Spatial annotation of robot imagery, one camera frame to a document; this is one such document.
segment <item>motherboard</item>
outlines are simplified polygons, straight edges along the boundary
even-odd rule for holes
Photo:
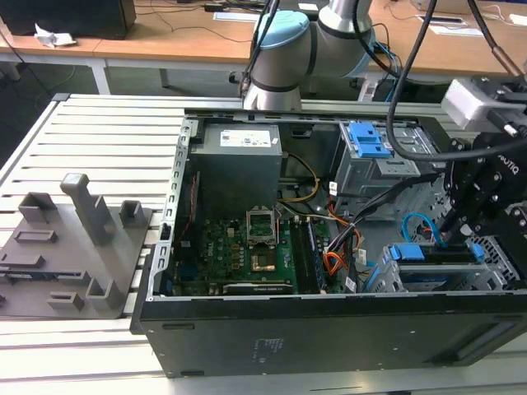
[[[196,262],[177,262],[174,295],[302,294],[326,291],[322,265],[329,243],[324,221],[253,214],[206,220]],[[305,251],[314,251],[305,256]]]

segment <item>expansion slot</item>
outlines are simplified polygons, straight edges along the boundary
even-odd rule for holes
[[[318,294],[321,283],[315,268],[318,256],[310,223],[304,221],[289,221],[291,249],[295,261],[296,284],[300,294]]]

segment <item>floor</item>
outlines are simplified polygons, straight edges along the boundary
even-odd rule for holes
[[[48,96],[31,74],[33,71],[51,95],[57,92],[96,94],[96,84],[88,67],[50,64],[19,65],[21,79],[13,82],[0,74],[0,167],[30,130],[42,110],[49,103]],[[226,72],[169,71],[171,88],[161,87],[156,69],[112,67],[110,89],[116,95],[185,95],[209,97],[236,97],[237,85],[228,81]],[[360,90],[357,80],[325,78],[317,81],[317,93],[308,91],[308,84],[301,86],[303,98],[321,100],[356,100]],[[384,100],[389,83],[376,94]],[[439,102],[445,87],[409,87],[404,101]]]

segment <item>blue latch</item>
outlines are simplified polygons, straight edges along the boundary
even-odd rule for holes
[[[413,243],[394,244],[389,248],[389,253],[395,261],[424,261],[425,255],[421,246]]]
[[[478,262],[482,262],[485,259],[485,250],[480,244],[469,243],[469,247]]]
[[[382,137],[372,123],[351,122],[349,137],[357,146],[359,158],[390,158],[391,153],[382,143]]]

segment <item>wooden desk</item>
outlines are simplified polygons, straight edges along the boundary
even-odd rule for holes
[[[389,0],[373,0],[370,16],[373,23],[384,23],[389,30],[390,44],[394,53],[401,57],[403,63],[408,59],[421,21],[417,18],[400,21],[385,8]],[[481,12],[496,13],[496,8],[482,8],[492,2],[480,2]],[[499,3],[505,18],[511,13],[527,15],[527,4]],[[418,12],[409,0],[401,0],[390,5],[391,11],[398,18],[406,18]],[[478,28],[472,15],[462,15],[470,27]],[[527,27],[509,26],[501,21],[485,20],[496,42],[512,57],[515,63],[521,65],[527,59]],[[385,42],[385,32],[381,26],[375,28],[379,40]],[[375,63],[370,64],[371,70],[379,70]],[[483,37],[468,37],[458,35],[437,35],[428,29],[427,35],[417,54],[412,67],[413,73],[471,76],[473,74],[505,75],[501,64],[494,58],[487,41]]]
[[[103,39],[95,48],[96,57],[241,64],[249,60],[253,23],[214,21],[202,8],[154,7],[156,14],[148,7],[150,1],[136,0],[136,5],[145,7],[136,8],[138,18],[126,40]]]
[[[167,6],[161,0],[155,4]],[[403,63],[413,46],[421,22],[417,18],[405,21],[392,16],[385,8],[388,0],[373,0],[370,9],[374,23],[385,23],[390,32],[392,50]],[[101,94],[109,94],[108,67],[148,67],[161,70],[161,84],[168,86],[167,69],[193,69],[209,71],[240,71],[249,60],[250,39],[254,24],[247,22],[214,21],[213,14],[203,9],[156,7],[153,13],[150,0],[136,0],[138,18],[126,40],[78,39],[79,45],[49,49],[33,37],[8,39],[21,56],[30,63],[78,64],[91,67]],[[481,7],[490,5],[482,2]],[[499,3],[505,17],[511,12],[527,15],[527,5]],[[399,18],[414,16],[418,12],[409,0],[391,4],[392,12]],[[464,16],[476,27],[471,16]],[[527,27],[508,26],[500,21],[487,24],[501,45],[518,65],[527,58]],[[235,42],[205,29],[206,27]],[[376,28],[379,40],[385,41],[382,28]],[[5,43],[0,43],[0,61],[17,62]],[[411,76],[428,81],[448,81],[453,77],[473,74],[505,75],[493,57],[484,38],[436,35],[427,32],[425,41],[413,65]],[[383,77],[383,72],[373,62],[366,72],[369,82]]]

